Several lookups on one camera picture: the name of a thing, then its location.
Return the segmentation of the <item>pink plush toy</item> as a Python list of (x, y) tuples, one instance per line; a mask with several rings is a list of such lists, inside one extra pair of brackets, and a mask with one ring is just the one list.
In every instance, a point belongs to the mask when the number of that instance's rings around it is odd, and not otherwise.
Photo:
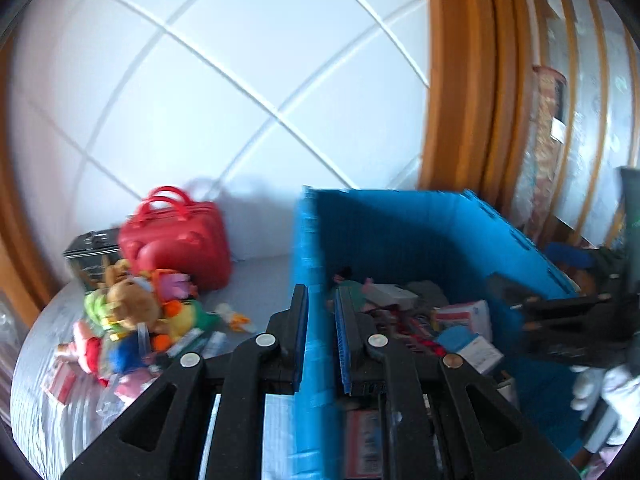
[(130, 404), (137, 400), (140, 394), (149, 388), (155, 382), (156, 376), (147, 368), (139, 368), (122, 376), (119, 379), (118, 386), (115, 388), (115, 394), (122, 402)]

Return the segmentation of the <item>red hard carry case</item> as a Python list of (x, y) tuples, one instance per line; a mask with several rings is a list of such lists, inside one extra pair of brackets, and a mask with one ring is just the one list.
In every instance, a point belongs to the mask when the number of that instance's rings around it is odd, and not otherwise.
[(181, 188), (154, 188), (120, 227), (117, 240), (136, 273), (177, 271), (201, 290), (229, 284), (231, 252), (220, 209), (210, 200), (192, 200)]

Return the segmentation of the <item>red white tissue pack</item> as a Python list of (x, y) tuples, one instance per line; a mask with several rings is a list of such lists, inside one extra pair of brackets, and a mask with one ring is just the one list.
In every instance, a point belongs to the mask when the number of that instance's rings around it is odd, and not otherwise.
[(76, 362), (55, 356), (41, 382), (42, 391), (54, 402), (66, 405), (81, 370)]

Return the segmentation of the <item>patterned rolled mat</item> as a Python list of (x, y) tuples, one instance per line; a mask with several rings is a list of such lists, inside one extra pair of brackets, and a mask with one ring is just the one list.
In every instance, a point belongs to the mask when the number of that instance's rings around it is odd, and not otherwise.
[(534, 67), (532, 112), (511, 221), (533, 242), (544, 232), (558, 184), (566, 140), (566, 78), (554, 68)]

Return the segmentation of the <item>pink pig plush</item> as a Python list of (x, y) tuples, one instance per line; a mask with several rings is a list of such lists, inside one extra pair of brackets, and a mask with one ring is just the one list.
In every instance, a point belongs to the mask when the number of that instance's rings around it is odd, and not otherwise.
[(96, 379), (102, 387), (106, 387), (108, 379), (100, 372), (102, 339), (93, 333), (84, 320), (74, 324), (73, 337), (71, 342), (59, 344), (54, 356), (66, 362), (76, 363), (85, 374)]

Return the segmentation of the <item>green frog plush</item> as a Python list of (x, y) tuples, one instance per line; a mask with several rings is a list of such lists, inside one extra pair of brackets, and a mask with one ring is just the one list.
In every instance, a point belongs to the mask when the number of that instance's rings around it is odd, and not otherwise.
[(112, 341), (121, 340), (126, 336), (127, 331), (116, 320), (103, 289), (89, 292), (85, 296), (84, 306), (90, 321), (103, 330)]

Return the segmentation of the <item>small white duck toy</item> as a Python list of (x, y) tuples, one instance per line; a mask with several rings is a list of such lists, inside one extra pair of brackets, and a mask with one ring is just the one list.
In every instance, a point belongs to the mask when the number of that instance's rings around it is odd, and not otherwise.
[(230, 304), (217, 304), (214, 313), (218, 315), (232, 332), (254, 334), (256, 328), (252, 320), (239, 312), (236, 312)]

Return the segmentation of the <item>long red box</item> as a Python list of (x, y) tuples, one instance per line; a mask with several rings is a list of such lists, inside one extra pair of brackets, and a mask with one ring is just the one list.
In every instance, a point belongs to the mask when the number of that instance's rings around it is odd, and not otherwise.
[(377, 412), (349, 411), (344, 443), (345, 479), (382, 478), (382, 431)]

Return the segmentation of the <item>brown teddy bear plush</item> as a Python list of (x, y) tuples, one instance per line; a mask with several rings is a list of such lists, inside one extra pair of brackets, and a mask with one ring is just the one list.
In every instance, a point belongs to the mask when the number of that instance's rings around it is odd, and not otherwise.
[(150, 332), (160, 322), (160, 304), (135, 276), (129, 273), (129, 263), (122, 259), (109, 264), (104, 270), (106, 286), (106, 319), (111, 326), (131, 332), (144, 324)]

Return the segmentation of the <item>blue plastic storage crate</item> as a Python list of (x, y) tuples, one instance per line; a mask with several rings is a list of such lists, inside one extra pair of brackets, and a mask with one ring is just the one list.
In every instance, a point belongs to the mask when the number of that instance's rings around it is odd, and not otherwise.
[(308, 190), (295, 220), (294, 281), (309, 290), (304, 371), (295, 398), (293, 474), (338, 479), (344, 471), (345, 415), (341, 402), (370, 396), (343, 387), (334, 299), (337, 275), (355, 282), (407, 285), (431, 282), (455, 304), (484, 300), (492, 338), (514, 378), (525, 421), (570, 462), (580, 422), (570, 409), (573, 373), (530, 358), (523, 318), (494, 295), (495, 272), (552, 299), (568, 298), (568, 279), (516, 229), (470, 192)]

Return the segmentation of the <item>blue bristle brush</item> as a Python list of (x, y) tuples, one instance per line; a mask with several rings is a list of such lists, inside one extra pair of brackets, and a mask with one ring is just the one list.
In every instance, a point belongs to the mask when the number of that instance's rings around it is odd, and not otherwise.
[(127, 375), (139, 368), (146, 367), (148, 356), (152, 353), (149, 329), (145, 323), (139, 323), (108, 352), (111, 370), (117, 375)]

